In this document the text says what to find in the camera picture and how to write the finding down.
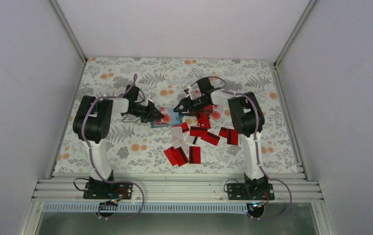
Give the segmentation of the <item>teal leather card holder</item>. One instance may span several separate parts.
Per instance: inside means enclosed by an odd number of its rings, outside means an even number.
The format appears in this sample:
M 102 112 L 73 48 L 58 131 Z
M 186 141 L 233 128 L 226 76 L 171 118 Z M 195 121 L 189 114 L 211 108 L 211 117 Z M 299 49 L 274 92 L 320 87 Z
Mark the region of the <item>teal leather card holder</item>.
M 152 121 L 151 128 L 169 127 L 183 123 L 183 116 L 174 112 L 173 108 L 160 107 L 160 112 L 164 115 L 162 119 Z

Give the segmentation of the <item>white card big red dot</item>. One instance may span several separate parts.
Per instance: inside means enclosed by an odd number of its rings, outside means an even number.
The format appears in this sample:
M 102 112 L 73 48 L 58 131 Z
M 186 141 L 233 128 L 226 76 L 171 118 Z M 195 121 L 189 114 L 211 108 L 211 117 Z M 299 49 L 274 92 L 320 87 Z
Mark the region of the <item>white card big red dot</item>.
M 162 123 L 166 123 L 166 124 L 169 124 L 171 123 L 171 117 L 169 114 L 164 114 L 164 117 L 161 119 L 161 122 Z

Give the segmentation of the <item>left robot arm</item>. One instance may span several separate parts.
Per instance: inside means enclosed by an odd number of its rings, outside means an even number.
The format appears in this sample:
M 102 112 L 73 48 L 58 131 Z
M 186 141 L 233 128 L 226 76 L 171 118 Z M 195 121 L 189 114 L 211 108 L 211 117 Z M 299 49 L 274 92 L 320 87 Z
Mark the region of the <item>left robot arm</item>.
M 73 121 L 72 129 L 86 143 L 93 168 L 88 179 L 88 189 L 95 189 L 102 198 L 111 197 L 116 187 L 104 143 L 110 131 L 113 111 L 123 116 L 135 116 L 141 123 L 164 118 L 164 114 L 152 101 L 147 101 L 144 105 L 138 101 L 139 93 L 141 89 L 132 84 L 127 85 L 125 92 L 119 96 L 96 98 L 85 95 Z

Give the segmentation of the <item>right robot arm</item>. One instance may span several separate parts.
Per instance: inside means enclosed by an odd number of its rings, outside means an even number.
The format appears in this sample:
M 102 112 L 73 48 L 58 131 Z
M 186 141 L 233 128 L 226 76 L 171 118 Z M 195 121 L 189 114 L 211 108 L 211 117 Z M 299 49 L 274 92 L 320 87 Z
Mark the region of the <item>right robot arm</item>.
M 238 133 L 243 144 L 246 168 L 244 173 L 244 193 L 249 199 L 257 199 L 263 193 L 263 187 L 268 179 L 262 166 L 261 132 L 265 118 L 253 92 L 236 93 L 226 90 L 223 86 L 215 88 L 209 77 L 204 77 L 197 84 L 201 96 L 191 97 L 192 86 L 184 92 L 182 98 L 174 108 L 174 112 L 181 116 L 193 116 L 209 105 L 228 108 L 234 130 Z

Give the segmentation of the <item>red card top pile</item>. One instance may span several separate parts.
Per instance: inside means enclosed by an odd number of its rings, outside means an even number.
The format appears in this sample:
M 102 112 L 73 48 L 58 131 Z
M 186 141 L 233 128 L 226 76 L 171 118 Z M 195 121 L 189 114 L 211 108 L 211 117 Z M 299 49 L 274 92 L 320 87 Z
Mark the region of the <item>red card top pile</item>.
M 193 137 L 205 137 L 208 134 L 208 130 L 200 126 L 191 126 L 189 134 Z

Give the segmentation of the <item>red card pile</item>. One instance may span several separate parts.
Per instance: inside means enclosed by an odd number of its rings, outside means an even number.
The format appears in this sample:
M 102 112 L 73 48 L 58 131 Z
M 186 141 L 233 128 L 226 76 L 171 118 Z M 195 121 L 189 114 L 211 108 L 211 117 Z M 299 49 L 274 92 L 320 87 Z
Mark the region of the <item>red card pile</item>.
M 205 137 L 208 134 L 208 130 L 200 126 L 191 126 L 189 134 L 193 137 Z
M 220 137 L 218 135 L 215 135 L 211 132 L 206 132 L 206 134 L 201 137 L 201 140 L 207 142 L 207 143 L 210 143 L 214 146 L 217 146 L 219 141 L 220 141 Z

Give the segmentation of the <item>white april card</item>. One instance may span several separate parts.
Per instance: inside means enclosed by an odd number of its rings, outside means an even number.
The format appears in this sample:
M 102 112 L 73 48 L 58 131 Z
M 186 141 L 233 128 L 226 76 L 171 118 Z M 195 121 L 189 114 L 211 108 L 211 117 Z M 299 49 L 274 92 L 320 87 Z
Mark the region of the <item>white april card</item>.
M 182 147 L 185 144 L 183 130 L 181 126 L 174 126 L 170 128 L 172 145 L 174 148 Z

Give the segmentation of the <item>red card centre pile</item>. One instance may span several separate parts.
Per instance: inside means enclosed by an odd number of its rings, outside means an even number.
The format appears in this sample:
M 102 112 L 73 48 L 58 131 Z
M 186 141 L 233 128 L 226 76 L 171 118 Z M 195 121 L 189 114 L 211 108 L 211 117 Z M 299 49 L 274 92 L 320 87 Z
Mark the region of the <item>red card centre pile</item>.
M 217 146 L 219 141 L 220 141 L 220 137 L 218 135 L 215 135 L 211 132 L 206 132 L 206 134 L 201 137 L 201 140 L 207 142 L 207 143 L 210 143 L 214 146 Z

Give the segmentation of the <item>red card front middle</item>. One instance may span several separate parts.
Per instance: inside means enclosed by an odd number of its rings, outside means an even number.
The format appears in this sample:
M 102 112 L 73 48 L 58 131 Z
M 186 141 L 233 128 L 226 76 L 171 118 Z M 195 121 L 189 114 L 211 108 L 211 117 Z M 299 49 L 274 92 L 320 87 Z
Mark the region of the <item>red card front middle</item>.
M 189 147 L 189 163 L 200 164 L 201 163 L 201 147 L 190 146 Z

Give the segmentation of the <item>red card front left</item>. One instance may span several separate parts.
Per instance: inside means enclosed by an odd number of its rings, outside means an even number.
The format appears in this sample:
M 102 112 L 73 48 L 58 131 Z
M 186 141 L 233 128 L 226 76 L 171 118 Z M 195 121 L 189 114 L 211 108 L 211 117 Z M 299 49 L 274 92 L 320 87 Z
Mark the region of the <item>red card front left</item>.
M 181 147 L 170 147 L 164 151 L 167 159 L 172 166 L 183 166 L 189 162 L 184 150 Z

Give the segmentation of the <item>red card right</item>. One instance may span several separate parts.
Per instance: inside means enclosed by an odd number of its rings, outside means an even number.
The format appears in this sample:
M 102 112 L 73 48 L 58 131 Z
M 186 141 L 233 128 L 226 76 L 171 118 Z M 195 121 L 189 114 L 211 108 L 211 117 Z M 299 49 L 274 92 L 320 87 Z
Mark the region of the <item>red card right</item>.
M 226 138 L 227 144 L 238 145 L 238 133 L 234 129 L 221 127 L 219 136 Z

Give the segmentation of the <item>floral table mat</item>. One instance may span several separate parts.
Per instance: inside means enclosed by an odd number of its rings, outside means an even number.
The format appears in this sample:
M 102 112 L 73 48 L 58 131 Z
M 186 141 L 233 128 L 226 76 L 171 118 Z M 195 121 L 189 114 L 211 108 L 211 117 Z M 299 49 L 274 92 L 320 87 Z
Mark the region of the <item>floral table mat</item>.
M 253 92 L 265 117 L 261 134 L 263 167 L 268 174 L 296 173 L 297 163 L 282 114 L 269 63 L 264 60 L 106 58 L 91 57 L 83 72 L 70 119 L 83 96 L 119 95 L 138 75 L 136 85 L 157 107 L 172 108 L 185 96 L 188 85 L 208 76 L 214 87 Z M 198 140 L 200 164 L 172 166 L 164 151 L 172 146 L 169 127 L 152 128 L 134 116 L 114 113 L 105 140 L 108 160 L 116 173 L 243 173 L 244 148 Z

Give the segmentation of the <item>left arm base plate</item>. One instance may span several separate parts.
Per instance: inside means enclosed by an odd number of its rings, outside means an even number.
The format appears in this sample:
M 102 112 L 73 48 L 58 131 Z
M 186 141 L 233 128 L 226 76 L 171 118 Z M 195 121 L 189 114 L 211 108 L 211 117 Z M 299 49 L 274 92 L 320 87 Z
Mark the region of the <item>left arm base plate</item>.
M 85 185 L 84 199 L 131 199 L 133 184 L 115 183 L 108 184 L 105 182 L 88 182 Z

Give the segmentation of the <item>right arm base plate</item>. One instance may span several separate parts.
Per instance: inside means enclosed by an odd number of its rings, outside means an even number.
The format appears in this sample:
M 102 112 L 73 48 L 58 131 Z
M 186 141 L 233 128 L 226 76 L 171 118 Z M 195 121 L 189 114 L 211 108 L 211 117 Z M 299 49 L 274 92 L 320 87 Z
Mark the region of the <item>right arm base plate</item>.
M 275 200 L 275 194 L 272 184 L 266 184 L 256 189 L 246 189 L 244 183 L 228 183 L 226 187 L 229 200 L 253 200 L 267 201 Z

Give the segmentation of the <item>aluminium rail frame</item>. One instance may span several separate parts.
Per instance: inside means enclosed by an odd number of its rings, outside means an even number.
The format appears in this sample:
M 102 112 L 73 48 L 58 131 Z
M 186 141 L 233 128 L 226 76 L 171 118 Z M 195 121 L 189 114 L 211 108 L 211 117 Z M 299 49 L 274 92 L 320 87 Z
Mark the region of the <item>aluminium rail frame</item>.
M 54 173 L 49 179 L 38 180 L 32 199 L 37 201 L 81 201 L 87 173 Z M 323 195 L 318 182 L 307 181 L 303 173 L 273 173 L 275 203 L 320 202 Z M 228 179 L 243 181 L 242 173 L 230 174 L 116 174 L 115 177 L 137 183 L 145 194 L 146 202 L 227 203 L 223 185 Z

